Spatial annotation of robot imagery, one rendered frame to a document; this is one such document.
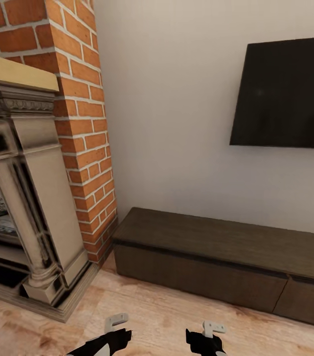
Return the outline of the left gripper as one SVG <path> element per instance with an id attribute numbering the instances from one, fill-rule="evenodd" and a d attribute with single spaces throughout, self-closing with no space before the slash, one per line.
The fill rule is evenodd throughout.
<path id="1" fill-rule="evenodd" d="M 128 341 L 131 340 L 132 331 L 126 331 L 126 329 L 121 329 L 115 332 L 109 332 L 105 336 L 112 339 L 113 351 L 110 356 L 112 356 L 116 351 L 125 349 L 127 347 Z"/>

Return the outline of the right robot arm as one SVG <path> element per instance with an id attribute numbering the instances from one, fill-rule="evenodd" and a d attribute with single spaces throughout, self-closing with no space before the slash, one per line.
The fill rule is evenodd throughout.
<path id="1" fill-rule="evenodd" d="M 186 343 L 190 344 L 193 353 L 202 356 L 228 356 L 222 349 L 222 341 L 213 332 L 226 333 L 227 327 L 223 323 L 204 320 L 202 333 L 190 332 L 186 329 Z"/>

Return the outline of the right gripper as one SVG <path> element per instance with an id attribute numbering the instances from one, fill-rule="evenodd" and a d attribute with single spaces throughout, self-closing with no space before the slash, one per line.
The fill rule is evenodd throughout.
<path id="1" fill-rule="evenodd" d="M 222 348 L 222 341 L 219 337 L 213 336 L 213 338 L 208 338 L 203 336 L 202 333 L 190 332 L 188 329 L 186 329 L 186 343 L 190 344 L 190 349 L 193 353 L 201 354 L 202 356 L 204 348 L 209 344 Z"/>

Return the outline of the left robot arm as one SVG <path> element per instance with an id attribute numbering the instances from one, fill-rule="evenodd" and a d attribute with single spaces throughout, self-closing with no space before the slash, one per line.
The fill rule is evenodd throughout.
<path id="1" fill-rule="evenodd" d="M 107 317 L 104 325 L 104 335 L 92 338 L 85 345 L 65 356 L 112 356 L 116 351 L 125 349 L 131 340 L 132 331 L 114 330 L 114 326 L 129 320 L 127 313 Z"/>

